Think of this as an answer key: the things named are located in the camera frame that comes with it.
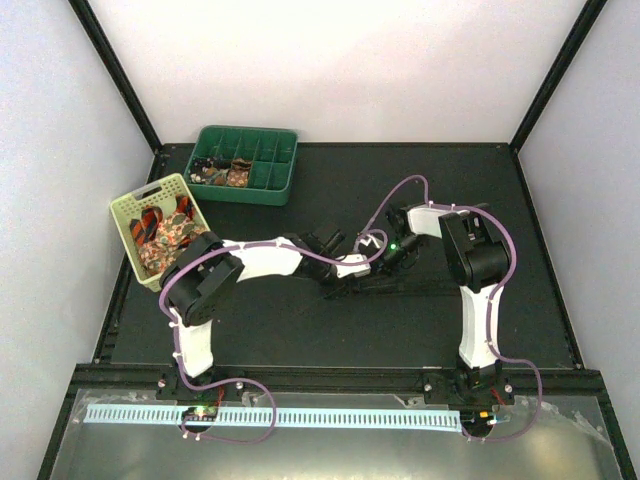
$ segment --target cloth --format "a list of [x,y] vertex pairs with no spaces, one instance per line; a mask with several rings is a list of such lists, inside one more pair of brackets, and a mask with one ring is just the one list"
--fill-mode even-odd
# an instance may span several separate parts
[[191,183],[244,188],[249,185],[251,160],[196,157],[189,170]]
[[193,221],[195,208],[187,195],[176,195],[176,209],[166,219],[159,207],[147,207],[129,229],[140,263],[150,276],[163,273],[205,228]]

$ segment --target black tabletop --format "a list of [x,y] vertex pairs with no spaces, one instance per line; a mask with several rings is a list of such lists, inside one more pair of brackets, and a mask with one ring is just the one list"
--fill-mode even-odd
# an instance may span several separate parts
[[[166,147],[162,174],[182,172],[192,148]],[[416,173],[429,179],[430,197],[438,203],[489,203],[514,238],[519,262],[500,303],[500,350],[542,368],[572,368],[561,306],[506,145],[301,144],[286,206],[198,205],[222,238],[271,239],[331,221],[352,241],[387,192]],[[422,187],[410,184],[395,200],[422,198]],[[450,281],[441,243],[423,247],[405,275]],[[171,361],[171,332],[157,302],[158,294],[135,278],[130,282],[113,363]],[[310,280],[264,277],[238,284],[217,312],[213,353],[224,365],[453,366],[461,315],[459,296],[425,292],[324,300]]]

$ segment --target camouflage fabric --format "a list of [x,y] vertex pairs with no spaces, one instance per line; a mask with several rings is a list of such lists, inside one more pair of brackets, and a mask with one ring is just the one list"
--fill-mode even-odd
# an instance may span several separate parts
[[163,273],[182,250],[206,231],[193,221],[195,212],[189,197],[177,195],[176,202],[176,210],[155,226],[152,239],[138,246],[140,263],[150,276]]
[[227,174],[227,185],[230,187],[244,188],[249,183],[249,172],[230,170]]

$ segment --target white backdrop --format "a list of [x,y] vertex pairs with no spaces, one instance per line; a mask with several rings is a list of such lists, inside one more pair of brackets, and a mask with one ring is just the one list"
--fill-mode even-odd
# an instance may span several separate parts
[[640,3],[608,2],[520,158],[584,361],[640,473]]
[[0,44],[0,477],[22,480],[111,298],[109,202],[153,154],[68,2],[5,2]]
[[510,141],[584,0],[92,0],[163,142]]

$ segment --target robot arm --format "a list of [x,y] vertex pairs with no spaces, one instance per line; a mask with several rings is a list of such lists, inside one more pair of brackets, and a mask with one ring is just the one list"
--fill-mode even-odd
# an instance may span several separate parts
[[[485,226],[482,218],[468,211],[447,212],[432,205],[404,209],[408,230],[417,235],[441,238],[449,271],[462,295],[462,341],[460,359],[478,375],[496,363],[487,343],[489,294],[509,269],[507,249]],[[491,338],[498,350],[498,311],[500,288],[493,298]]]
[[[221,240],[213,232],[198,237],[165,272],[161,280],[163,286],[180,269],[209,251],[229,246],[241,248],[204,262],[200,268],[184,275],[168,292],[168,299],[181,318],[179,331],[187,373],[197,376],[213,364],[210,319],[217,302],[230,294],[236,282],[267,275],[302,275],[326,283],[370,275],[393,267],[403,254],[418,248],[420,238],[431,236],[442,239],[449,270],[462,295],[463,335],[458,350],[459,366],[465,371],[469,388],[485,383],[483,379],[487,377],[491,382],[491,378],[498,374],[499,362],[487,344],[486,315],[489,294],[509,268],[505,246],[491,234],[482,218],[471,212],[445,211],[423,204],[396,210],[395,216],[402,231],[399,247],[385,252],[371,265],[330,266],[297,251],[273,248],[275,242],[331,256],[344,238],[336,238],[336,234],[327,236],[324,241],[307,235],[245,243]],[[345,263],[362,262],[379,251],[380,246],[377,239],[370,236],[359,242],[358,253],[337,260]],[[490,321],[491,338],[494,339],[493,347],[496,350],[497,303],[501,293],[502,289],[494,296]],[[189,362],[186,355],[195,360]]]

